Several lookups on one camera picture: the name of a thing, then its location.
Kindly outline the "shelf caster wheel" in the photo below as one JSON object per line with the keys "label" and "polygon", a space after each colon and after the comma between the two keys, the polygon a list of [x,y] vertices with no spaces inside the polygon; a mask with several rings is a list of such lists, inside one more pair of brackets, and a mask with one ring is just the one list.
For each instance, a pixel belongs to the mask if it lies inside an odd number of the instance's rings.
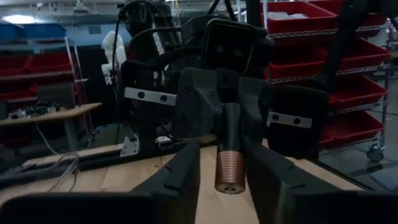
{"label": "shelf caster wheel", "polygon": [[373,162],[380,162],[384,158],[383,152],[378,147],[370,148],[366,152],[366,155],[367,158]]}

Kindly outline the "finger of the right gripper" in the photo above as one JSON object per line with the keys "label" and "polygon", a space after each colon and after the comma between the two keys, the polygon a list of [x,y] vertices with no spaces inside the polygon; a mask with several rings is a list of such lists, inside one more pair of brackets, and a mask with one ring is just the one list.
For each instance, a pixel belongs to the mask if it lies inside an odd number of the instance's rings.
{"label": "finger of the right gripper", "polygon": [[183,69],[175,101],[174,136],[196,138],[220,133],[223,105],[217,81],[213,71]]}
{"label": "finger of the right gripper", "polygon": [[262,144],[269,112],[271,86],[265,80],[250,77],[239,79],[239,104],[242,107],[245,138]]}

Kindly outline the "white humanoid figure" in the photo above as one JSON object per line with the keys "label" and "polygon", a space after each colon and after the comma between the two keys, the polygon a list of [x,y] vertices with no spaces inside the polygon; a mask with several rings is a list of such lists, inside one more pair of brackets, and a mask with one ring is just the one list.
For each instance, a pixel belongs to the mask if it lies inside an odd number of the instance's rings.
{"label": "white humanoid figure", "polygon": [[127,60],[123,38],[116,31],[109,31],[103,39],[103,50],[108,60],[102,64],[101,70],[104,75],[105,84],[113,84],[113,76],[121,65]]}

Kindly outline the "copper-top black AA battery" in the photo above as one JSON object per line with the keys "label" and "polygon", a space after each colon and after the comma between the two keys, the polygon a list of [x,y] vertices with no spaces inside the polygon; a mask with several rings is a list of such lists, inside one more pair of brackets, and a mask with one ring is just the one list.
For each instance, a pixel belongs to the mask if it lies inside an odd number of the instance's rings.
{"label": "copper-top black AA battery", "polygon": [[217,138],[215,189],[224,194],[240,194],[245,191],[245,167],[239,104],[223,105],[221,131]]}

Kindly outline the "blue storage bin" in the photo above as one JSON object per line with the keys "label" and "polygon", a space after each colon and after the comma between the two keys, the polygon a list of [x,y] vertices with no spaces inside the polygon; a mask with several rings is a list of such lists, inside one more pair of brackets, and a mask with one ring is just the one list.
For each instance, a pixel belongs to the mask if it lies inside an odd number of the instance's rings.
{"label": "blue storage bin", "polygon": [[58,24],[0,24],[0,42],[60,39],[66,36],[66,29]]}

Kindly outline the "red plastic storage bin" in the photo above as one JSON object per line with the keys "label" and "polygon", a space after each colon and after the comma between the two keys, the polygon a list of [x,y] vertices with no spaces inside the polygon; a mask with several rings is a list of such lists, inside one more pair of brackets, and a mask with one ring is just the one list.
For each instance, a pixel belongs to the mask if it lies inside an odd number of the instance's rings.
{"label": "red plastic storage bin", "polygon": [[71,70],[72,66],[67,53],[0,57],[0,76]]}
{"label": "red plastic storage bin", "polygon": [[276,47],[269,63],[272,79],[305,77],[320,73],[327,52],[316,45]]}
{"label": "red plastic storage bin", "polygon": [[364,75],[337,78],[331,106],[339,111],[378,102],[388,91]]}
{"label": "red plastic storage bin", "polygon": [[305,1],[267,3],[267,28],[271,34],[327,30],[336,14]]}
{"label": "red plastic storage bin", "polygon": [[373,138],[384,125],[366,111],[354,111],[332,116],[326,123],[321,147],[342,146]]}
{"label": "red plastic storage bin", "polygon": [[374,45],[367,40],[354,40],[345,53],[339,70],[378,66],[391,56],[390,51]]}

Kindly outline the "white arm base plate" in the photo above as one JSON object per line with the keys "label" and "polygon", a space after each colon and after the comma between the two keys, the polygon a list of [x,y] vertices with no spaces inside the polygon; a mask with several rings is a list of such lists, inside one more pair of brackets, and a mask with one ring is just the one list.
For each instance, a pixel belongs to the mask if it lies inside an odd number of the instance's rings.
{"label": "white arm base plate", "polygon": [[120,151],[120,157],[134,156],[140,151],[139,138],[126,136]]}

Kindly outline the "blue floor mat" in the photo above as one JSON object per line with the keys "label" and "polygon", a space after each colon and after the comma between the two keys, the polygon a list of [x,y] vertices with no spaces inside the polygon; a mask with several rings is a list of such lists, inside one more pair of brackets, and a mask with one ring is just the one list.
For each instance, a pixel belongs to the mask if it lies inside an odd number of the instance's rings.
{"label": "blue floor mat", "polygon": [[398,192],[398,177],[388,173],[387,170],[373,172],[370,176],[382,188],[391,192]]}

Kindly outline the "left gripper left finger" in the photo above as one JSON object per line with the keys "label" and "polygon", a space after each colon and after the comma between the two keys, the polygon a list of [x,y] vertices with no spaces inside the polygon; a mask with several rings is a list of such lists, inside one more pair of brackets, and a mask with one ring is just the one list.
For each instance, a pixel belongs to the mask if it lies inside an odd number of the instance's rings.
{"label": "left gripper left finger", "polygon": [[0,224],[195,224],[198,192],[192,142],[130,192],[24,195],[0,207]]}

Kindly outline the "black box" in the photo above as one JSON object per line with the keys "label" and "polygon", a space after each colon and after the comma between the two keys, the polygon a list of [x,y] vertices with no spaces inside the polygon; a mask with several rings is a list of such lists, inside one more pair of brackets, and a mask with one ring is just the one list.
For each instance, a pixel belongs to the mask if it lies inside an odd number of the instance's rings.
{"label": "black box", "polygon": [[56,103],[60,107],[74,108],[76,106],[75,94],[71,83],[55,83],[39,85],[37,99],[41,102]]}

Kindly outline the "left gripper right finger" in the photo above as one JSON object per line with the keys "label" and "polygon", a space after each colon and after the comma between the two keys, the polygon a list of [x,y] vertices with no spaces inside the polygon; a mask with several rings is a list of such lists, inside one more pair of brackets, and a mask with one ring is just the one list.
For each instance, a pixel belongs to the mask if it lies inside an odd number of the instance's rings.
{"label": "left gripper right finger", "polygon": [[259,224],[398,224],[397,193],[339,189],[250,139],[245,158]]}

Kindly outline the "wooden table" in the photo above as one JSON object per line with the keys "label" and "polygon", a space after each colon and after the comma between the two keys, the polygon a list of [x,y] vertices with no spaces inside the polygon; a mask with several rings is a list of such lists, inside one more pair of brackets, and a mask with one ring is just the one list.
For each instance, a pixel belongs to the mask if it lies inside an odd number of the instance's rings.
{"label": "wooden table", "polygon": [[80,116],[83,113],[88,113],[89,111],[98,108],[101,105],[102,103],[89,103],[89,104],[76,106],[74,109],[58,111],[33,118],[3,119],[0,120],[0,126],[15,126],[18,124],[62,120],[65,128],[65,134],[67,137],[68,146],[71,151],[76,151],[79,145],[78,145],[77,132],[74,128],[74,125],[72,124],[73,118],[76,116]]}

